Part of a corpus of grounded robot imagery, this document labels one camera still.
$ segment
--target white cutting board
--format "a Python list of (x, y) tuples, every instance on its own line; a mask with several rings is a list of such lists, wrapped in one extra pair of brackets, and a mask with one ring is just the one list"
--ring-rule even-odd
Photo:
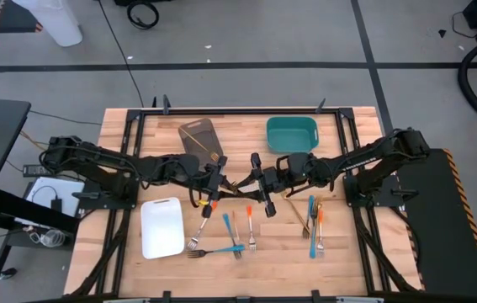
[(143, 203), (140, 228), (143, 257), (161, 258), (184, 250), (182, 207), (177, 198)]

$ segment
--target gray floor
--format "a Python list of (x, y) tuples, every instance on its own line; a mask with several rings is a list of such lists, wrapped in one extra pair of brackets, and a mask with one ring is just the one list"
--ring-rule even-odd
[[(58, 47), (44, 31), (0, 35), (0, 66), (122, 64), (97, 2), (70, 1), (83, 42)], [(360, 0), (377, 62), (457, 62), (475, 42), (451, 31), (450, 17), (468, 0)], [(129, 63), (265, 61), (365, 62), (348, 0), (175, 0), (158, 3), (153, 30), (131, 27), (125, 9), (103, 0)], [(457, 19), (460, 30), (468, 30)], [(441, 38), (440, 29), (447, 34)], [(326, 105), (377, 106), (366, 69), (233, 69), (133, 71), (145, 104), (167, 94), (177, 106)], [(477, 220), (477, 114), (458, 90), (455, 70), (380, 70), (393, 125), (422, 130), (431, 146), (455, 157)], [(477, 91), (477, 70), (469, 73)], [(99, 122), (109, 107), (140, 105), (127, 72), (0, 73), (0, 98), (26, 100), (34, 110)], [(96, 141), (99, 129), (30, 114), (24, 130), (38, 141), (77, 135)], [(9, 157), (16, 166), (37, 163), (38, 150), (20, 138)], [(10, 166), (0, 188), (22, 194), (29, 180)], [(19, 269), (0, 282), (0, 301), (61, 295), (68, 252), (14, 249), (8, 265)]]

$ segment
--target black stand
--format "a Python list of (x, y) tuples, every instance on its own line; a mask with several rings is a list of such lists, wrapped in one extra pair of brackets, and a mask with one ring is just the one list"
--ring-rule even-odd
[(0, 214), (10, 215), (34, 223), (50, 226), (69, 234), (75, 235), (78, 219), (64, 215), (56, 210), (37, 205), (26, 199), (0, 189)]

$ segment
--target teal plastic bin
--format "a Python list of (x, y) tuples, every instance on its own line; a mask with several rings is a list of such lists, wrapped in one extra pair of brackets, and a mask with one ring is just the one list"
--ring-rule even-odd
[(310, 117), (272, 117), (266, 123), (271, 152), (310, 152), (319, 145), (316, 122)]

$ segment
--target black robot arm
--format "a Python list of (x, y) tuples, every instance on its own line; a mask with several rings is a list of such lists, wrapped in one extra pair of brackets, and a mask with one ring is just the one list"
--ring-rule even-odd
[(362, 146), (346, 155), (334, 158), (317, 158), (312, 153), (293, 153), (280, 157), (276, 167), (260, 168), (258, 154), (252, 154), (251, 174), (236, 185), (239, 189), (258, 181), (259, 190), (243, 193), (240, 196), (256, 199), (266, 204), (268, 216), (275, 215), (275, 208), (270, 200), (270, 193), (280, 193), (291, 189), (288, 196), (297, 194), (311, 187), (325, 187), (333, 183), (337, 176), (353, 168), (375, 162), (374, 167), (356, 174), (354, 186), (362, 195), (370, 195), (377, 191), (382, 181), (403, 165), (421, 160), (429, 155), (430, 149), (418, 130), (394, 130), (389, 135), (379, 138), (373, 143)]
[[(199, 160), (194, 155), (138, 158), (95, 146), (75, 136), (63, 136), (50, 139), (49, 148), (40, 155), (40, 163), (53, 173), (66, 170), (79, 173), (98, 183), (103, 191), (116, 199), (129, 198), (132, 178), (140, 181), (143, 189), (168, 183), (188, 188), (195, 207), (198, 206), (193, 201), (194, 190), (207, 194), (209, 201), (234, 196), (219, 191), (219, 186), (230, 187), (222, 175), (226, 157), (221, 157), (217, 165), (207, 165), (204, 172), (200, 172)], [(110, 172), (101, 167), (116, 171)]]

